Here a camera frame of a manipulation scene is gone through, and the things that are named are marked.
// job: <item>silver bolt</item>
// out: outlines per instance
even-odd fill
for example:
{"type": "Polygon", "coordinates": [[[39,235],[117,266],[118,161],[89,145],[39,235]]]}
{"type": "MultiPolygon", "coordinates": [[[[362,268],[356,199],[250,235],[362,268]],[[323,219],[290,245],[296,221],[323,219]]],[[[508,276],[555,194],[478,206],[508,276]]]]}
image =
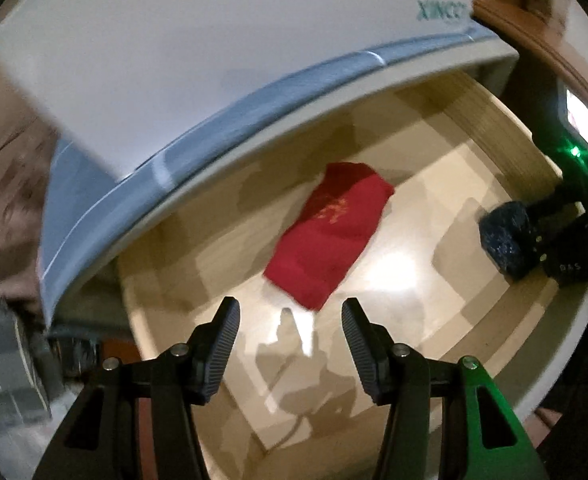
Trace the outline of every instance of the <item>silver bolt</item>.
{"type": "Polygon", "coordinates": [[[407,357],[411,353],[411,349],[403,343],[396,343],[392,346],[392,354],[396,357],[407,357]]]}
{"type": "Polygon", "coordinates": [[[170,352],[174,357],[182,357],[187,354],[189,347],[185,343],[176,343],[171,347],[170,352]]]}
{"type": "Polygon", "coordinates": [[[120,366],[120,359],[117,357],[108,357],[102,362],[104,370],[115,370],[120,366]]]}
{"type": "Polygon", "coordinates": [[[465,357],[463,357],[462,361],[463,366],[468,370],[476,370],[478,368],[478,360],[475,357],[472,357],[471,355],[466,355],[465,357]]]}

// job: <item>red cloth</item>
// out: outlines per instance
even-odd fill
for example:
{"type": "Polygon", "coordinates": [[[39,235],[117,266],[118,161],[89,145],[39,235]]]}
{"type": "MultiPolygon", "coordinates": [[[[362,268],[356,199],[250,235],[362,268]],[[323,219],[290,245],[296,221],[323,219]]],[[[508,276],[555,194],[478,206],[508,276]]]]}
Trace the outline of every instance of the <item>red cloth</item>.
{"type": "Polygon", "coordinates": [[[328,164],[264,276],[302,306],[320,310],[365,249],[393,194],[366,164],[328,164]]]}

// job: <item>white board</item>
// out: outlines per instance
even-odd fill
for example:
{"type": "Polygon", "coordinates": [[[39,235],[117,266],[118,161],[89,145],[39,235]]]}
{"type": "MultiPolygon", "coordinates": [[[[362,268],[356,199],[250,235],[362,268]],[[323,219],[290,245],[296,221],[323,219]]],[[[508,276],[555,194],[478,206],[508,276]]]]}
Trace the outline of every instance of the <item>white board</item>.
{"type": "Polygon", "coordinates": [[[471,0],[22,0],[0,63],[115,177],[285,74],[459,32],[471,0]],[[447,12],[425,12],[440,2],[447,12]]]}

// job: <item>gold print on red pouch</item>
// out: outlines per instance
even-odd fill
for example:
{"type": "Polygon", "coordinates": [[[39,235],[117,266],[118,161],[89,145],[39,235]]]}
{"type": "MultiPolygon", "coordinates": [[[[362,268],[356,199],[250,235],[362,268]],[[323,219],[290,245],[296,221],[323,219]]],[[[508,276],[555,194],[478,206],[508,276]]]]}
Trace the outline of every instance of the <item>gold print on red pouch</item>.
{"type": "Polygon", "coordinates": [[[336,224],[338,219],[347,212],[347,199],[343,197],[335,198],[322,208],[314,218],[327,218],[330,224],[336,224]]]}

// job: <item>gray striped cloth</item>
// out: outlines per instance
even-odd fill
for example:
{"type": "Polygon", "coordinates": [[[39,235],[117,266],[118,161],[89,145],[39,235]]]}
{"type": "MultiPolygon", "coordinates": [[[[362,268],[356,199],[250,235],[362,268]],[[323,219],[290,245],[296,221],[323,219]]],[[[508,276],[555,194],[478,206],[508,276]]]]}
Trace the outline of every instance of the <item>gray striped cloth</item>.
{"type": "Polygon", "coordinates": [[[20,319],[0,300],[0,426],[49,416],[45,388],[20,319]]]}

